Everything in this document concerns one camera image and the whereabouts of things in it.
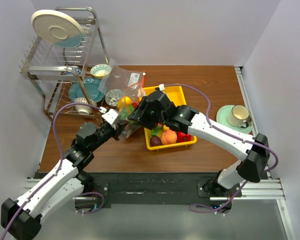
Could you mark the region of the green bell pepper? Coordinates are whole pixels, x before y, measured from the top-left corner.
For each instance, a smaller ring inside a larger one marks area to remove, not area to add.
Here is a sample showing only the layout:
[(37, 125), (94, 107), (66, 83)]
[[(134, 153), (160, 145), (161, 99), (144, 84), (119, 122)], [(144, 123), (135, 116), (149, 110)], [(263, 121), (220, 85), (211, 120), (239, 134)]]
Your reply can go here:
[(132, 104), (125, 106), (120, 112), (120, 120), (125, 121), (134, 110), (135, 108)]

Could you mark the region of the orange zip top bag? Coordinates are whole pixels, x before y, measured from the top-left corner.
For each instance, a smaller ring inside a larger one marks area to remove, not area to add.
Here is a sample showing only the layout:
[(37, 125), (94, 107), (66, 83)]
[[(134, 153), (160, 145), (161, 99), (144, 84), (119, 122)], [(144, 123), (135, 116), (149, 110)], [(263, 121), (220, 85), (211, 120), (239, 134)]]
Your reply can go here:
[(140, 127), (136, 121), (128, 120), (128, 116), (133, 113), (144, 96), (146, 96), (146, 92), (141, 83), (128, 86), (120, 95), (117, 110), (120, 113), (119, 121), (127, 123), (120, 135), (125, 140)]

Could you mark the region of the yellow lemon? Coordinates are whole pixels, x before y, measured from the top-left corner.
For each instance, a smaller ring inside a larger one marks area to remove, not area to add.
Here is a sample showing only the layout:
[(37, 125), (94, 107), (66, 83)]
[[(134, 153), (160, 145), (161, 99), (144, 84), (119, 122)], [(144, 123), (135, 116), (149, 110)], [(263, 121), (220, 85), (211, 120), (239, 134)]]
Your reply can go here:
[(123, 109), (126, 106), (130, 105), (132, 103), (132, 100), (128, 96), (124, 96), (121, 99), (118, 100), (117, 102), (117, 108), (118, 109)]

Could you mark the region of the yellow plastic tray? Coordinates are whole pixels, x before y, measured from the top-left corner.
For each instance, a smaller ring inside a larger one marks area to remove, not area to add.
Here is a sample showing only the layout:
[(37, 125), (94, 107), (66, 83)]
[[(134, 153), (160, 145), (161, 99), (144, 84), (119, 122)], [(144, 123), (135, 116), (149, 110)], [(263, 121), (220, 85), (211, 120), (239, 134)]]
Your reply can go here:
[[(167, 88), (165, 88), (164, 92), (176, 106), (181, 106), (181, 105), (187, 104), (185, 96), (184, 96), (184, 92), (183, 92), (183, 89), (181, 86), (167, 87)], [(171, 148), (177, 148), (177, 147), (187, 147), (187, 146), (193, 145), (197, 142), (197, 137), (192, 136), (191, 140), (186, 141), (186, 142), (178, 142), (177, 141), (176, 143), (173, 143), (173, 144), (151, 146), (151, 144), (150, 144), (150, 139), (152, 137), (151, 130), (145, 128), (144, 135), (145, 135), (146, 147), (149, 151), (158, 151), (158, 150), (171, 149)]]

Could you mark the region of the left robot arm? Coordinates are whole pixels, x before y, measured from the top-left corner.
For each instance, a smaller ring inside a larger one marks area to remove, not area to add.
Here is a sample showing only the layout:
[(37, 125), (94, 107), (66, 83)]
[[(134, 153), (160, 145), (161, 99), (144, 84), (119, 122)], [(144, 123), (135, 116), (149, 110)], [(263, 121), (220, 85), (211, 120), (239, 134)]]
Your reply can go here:
[(8, 198), (1, 206), (0, 224), (4, 234), (17, 240), (32, 240), (42, 224), (74, 197), (89, 196), (94, 190), (93, 178), (84, 168), (94, 158), (93, 152), (110, 138), (119, 139), (127, 125), (120, 121), (96, 127), (84, 123), (57, 165), (34, 187), (16, 200)]

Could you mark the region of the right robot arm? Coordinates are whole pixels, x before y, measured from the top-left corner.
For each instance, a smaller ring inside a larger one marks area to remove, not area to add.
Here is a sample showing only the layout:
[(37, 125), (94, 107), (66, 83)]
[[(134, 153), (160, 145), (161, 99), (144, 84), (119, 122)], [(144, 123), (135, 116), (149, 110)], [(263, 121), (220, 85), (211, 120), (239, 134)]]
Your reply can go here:
[(240, 133), (210, 120), (188, 105), (176, 106), (160, 90), (144, 96), (128, 120), (149, 130), (156, 124), (165, 124), (175, 132), (207, 140), (237, 157), (237, 162), (220, 170), (210, 184), (210, 189), (220, 197), (242, 181), (260, 182), (270, 157), (265, 135)]

